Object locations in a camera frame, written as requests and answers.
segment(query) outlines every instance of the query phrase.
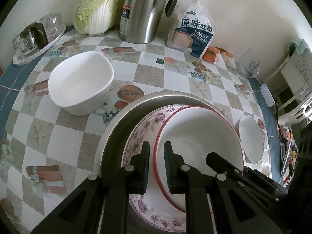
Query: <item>small white bowl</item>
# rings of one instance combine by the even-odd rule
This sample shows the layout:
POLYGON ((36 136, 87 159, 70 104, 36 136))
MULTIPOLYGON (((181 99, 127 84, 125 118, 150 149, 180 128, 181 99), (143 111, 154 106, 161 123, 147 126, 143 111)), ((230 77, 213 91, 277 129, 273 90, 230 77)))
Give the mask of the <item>small white bowl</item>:
POLYGON ((98 52, 74 55, 52 71, 48 89, 52 101, 76 116, 99 109, 107 100, 114 78, 113 66, 98 52))
POLYGON ((172 114, 162 125, 155 142, 153 163, 160 190, 165 198, 182 212, 185 211, 185 195, 169 193, 164 160, 164 143, 171 141, 174 153, 201 173, 215 176, 217 173, 206 164, 206 156, 217 152, 239 170, 244 168, 244 153, 238 135, 231 125, 214 109, 184 107, 172 114))
POLYGON ((263 156, 263 135, 258 123, 250 115, 243 115, 234 126, 245 153, 247 163, 259 163, 263 156))

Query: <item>floral plate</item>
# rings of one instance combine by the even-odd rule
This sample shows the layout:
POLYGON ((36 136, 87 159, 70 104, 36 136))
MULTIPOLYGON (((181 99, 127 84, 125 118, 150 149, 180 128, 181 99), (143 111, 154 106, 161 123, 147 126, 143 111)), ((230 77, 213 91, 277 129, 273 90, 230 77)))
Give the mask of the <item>floral plate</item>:
POLYGON ((149 177, 144 195, 131 194, 129 203, 134 211, 150 225, 170 232, 186 231, 185 213, 172 206, 162 194, 153 171, 153 145, 157 134, 170 115, 188 105, 168 105, 152 111, 145 116, 130 134, 124 148, 121 166, 128 165, 133 155, 141 152, 142 143, 149 142, 149 177))

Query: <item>white tray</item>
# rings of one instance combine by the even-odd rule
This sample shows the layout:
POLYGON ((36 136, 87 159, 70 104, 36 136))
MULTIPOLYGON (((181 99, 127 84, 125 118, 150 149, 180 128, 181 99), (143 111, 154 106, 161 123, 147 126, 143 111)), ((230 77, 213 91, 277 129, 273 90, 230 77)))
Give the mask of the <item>white tray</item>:
POLYGON ((51 46, 53 46, 56 42, 59 41, 59 39, 64 35, 66 30, 66 26, 64 25, 64 31, 62 31, 62 33, 55 39, 53 40, 51 43, 49 43, 48 45, 46 45, 44 48, 38 50, 38 52, 36 52, 35 54, 33 54, 32 56, 29 57, 23 57, 22 60, 18 60, 16 57, 16 54, 13 57, 13 64, 16 66, 21 66, 24 65, 28 62, 31 62, 33 59, 37 58, 38 56, 40 56, 41 54, 43 54, 45 51, 47 51, 51 46))

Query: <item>table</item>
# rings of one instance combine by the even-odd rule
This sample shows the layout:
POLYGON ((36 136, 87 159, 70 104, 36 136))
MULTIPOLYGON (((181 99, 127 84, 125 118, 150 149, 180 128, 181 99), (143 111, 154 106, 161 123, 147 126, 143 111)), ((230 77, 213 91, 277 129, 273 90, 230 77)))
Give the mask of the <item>table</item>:
POLYGON ((0 198, 6 198, 1 203, 21 233, 29 233, 92 173, 99 140, 118 111, 153 92, 204 98, 231 125, 251 115, 262 128, 265 150, 259 164, 247 165, 271 177, 267 132, 255 94, 221 55, 216 64, 200 60, 167 47, 161 33, 149 44, 132 44, 120 40, 116 29, 98 36, 73 29, 33 62, 12 66, 0 79, 0 198), (115 76, 107 103, 76 117, 52 102, 47 81, 60 62, 85 51, 103 53, 115 76))

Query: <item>red-rimmed bowl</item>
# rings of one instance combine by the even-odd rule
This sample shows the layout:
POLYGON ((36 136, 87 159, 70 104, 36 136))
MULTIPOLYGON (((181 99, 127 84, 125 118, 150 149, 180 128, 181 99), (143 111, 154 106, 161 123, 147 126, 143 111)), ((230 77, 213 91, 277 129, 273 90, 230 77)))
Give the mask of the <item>red-rimmed bowl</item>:
POLYGON ((153 165, 157 183, 165 198, 177 209, 185 212, 185 195, 169 193, 164 160, 164 143, 171 141, 173 152, 183 156, 186 164, 201 173, 215 176, 206 164, 206 156, 217 152, 243 171, 245 157, 235 130, 213 108, 190 106, 172 114, 158 132, 153 152, 153 165))

